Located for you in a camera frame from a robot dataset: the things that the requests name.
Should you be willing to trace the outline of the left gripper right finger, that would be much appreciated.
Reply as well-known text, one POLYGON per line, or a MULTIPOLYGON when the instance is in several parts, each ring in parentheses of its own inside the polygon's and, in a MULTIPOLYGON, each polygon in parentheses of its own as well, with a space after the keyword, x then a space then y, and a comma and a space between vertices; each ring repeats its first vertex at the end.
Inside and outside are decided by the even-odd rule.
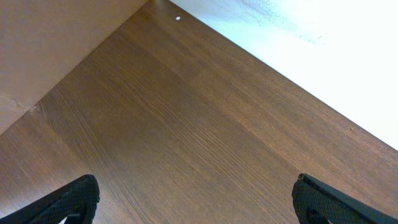
POLYGON ((308 174, 300 174, 292 190, 293 206, 301 224, 397 224, 380 212, 308 174))

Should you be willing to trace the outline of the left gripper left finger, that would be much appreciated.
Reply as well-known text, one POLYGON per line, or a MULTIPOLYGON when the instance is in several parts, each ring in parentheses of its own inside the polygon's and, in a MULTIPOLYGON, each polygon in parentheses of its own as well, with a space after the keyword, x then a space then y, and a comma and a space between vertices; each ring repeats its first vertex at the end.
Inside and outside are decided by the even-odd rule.
POLYGON ((98 182, 93 175, 86 174, 1 218, 1 223, 92 224, 99 201, 98 182))

